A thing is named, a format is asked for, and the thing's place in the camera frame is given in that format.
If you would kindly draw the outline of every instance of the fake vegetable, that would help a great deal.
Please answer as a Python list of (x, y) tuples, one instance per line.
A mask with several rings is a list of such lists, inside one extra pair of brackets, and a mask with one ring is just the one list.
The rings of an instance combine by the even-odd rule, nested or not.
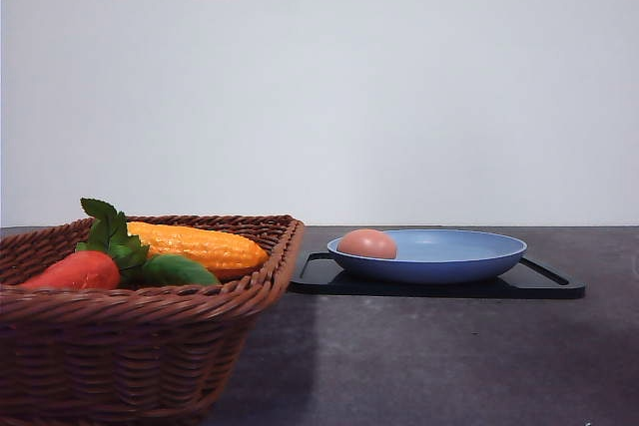
[(128, 230), (149, 246), (149, 254), (180, 254), (201, 263), (219, 279), (243, 276), (269, 257), (257, 243), (234, 233), (142, 221), (130, 221)]
[(115, 261), (101, 251), (76, 251), (20, 284), (25, 288), (113, 289), (120, 282)]
[(105, 288), (219, 283), (201, 264), (177, 255), (152, 255), (136, 235), (129, 235), (122, 212), (106, 202), (81, 199), (94, 218), (87, 241), (76, 251), (22, 283), (24, 287)]

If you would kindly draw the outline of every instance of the plate rim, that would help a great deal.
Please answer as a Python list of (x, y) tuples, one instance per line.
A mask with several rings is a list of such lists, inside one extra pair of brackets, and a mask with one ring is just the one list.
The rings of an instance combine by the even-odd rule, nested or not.
[(338, 238), (334, 238), (331, 241), (329, 241), (326, 244), (326, 249), (328, 249), (328, 251), (332, 254), (337, 254), (337, 255), (342, 255), (342, 256), (346, 256), (349, 258), (353, 258), (353, 259), (361, 259), (361, 260), (368, 260), (368, 261), (386, 261), (386, 262), (396, 262), (396, 263), (419, 263), (419, 264), (441, 264), (441, 263), (464, 263), (464, 262), (471, 262), (471, 261), (490, 261), (493, 259), (501, 259), (501, 258), (508, 258), (510, 256), (514, 256), (514, 255), (518, 255), (521, 254), (523, 255), (524, 253), (526, 253), (526, 251), (528, 250), (528, 244), (519, 238), (516, 238), (514, 236), (510, 236), (507, 234), (501, 234), (501, 233), (493, 233), (490, 231), (480, 231), (480, 230), (475, 230), (475, 229), (460, 229), (460, 228), (401, 228), (401, 229), (380, 229), (379, 231), (382, 231), (384, 233), (389, 233), (389, 232), (405, 232), (405, 231), (459, 231), (459, 232), (464, 232), (464, 233), (479, 233), (479, 234), (485, 234), (487, 236), (500, 236), (500, 237), (505, 237), (508, 239), (513, 239), (515, 241), (517, 241), (518, 243), (520, 243), (520, 248), (517, 251), (512, 251), (508, 254), (501, 254), (499, 256), (486, 256), (486, 257), (479, 257), (479, 258), (472, 258), (472, 259), (450, 259), (450, 260), (425, 260), (425, 259), (397, 259), (397, 258), (377, 258), (374, 256), (360, 256), (358, 254), (350, 254), (350, 253), (344, 253), (342, 251), (337, 250), (337, 245), (339, 243), (339, 241), (344, 237), (344, 235), (338, 237)]

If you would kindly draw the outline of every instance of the white wall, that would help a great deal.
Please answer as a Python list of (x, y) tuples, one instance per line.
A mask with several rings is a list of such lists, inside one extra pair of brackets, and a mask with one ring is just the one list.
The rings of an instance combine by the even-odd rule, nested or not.
[(639, 223), (639, 0), (2, 0), (2, 222)]

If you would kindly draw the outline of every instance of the red carrot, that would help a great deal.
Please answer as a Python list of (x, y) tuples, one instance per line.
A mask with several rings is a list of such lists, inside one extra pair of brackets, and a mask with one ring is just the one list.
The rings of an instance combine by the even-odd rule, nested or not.
[(101, 251), (84, 250), (71, 253), (18, 286), (113, 289), (119, 282), (120, 270), (110, 256)]

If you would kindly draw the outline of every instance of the green leaf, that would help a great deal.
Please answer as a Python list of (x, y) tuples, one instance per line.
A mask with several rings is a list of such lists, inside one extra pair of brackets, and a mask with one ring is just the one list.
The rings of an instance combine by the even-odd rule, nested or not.
[(147, 261), (149, 247), (140, 243), (137, 235), (129, 236), (127, 232), (127, 217), (123, 212), (96, 199), (80, 199), (82, 209), (94, 218), (89, 237), (85, 242), (79, 242), (76, 250), (93, 249), (107, 253), (120, 268), (123, 282), (138, 274), (142, 265)]
[(142, 266), (145, 283), (152, 286), (180, 284), (219, 284), (201, 264), (179, 254), (158, 254)]

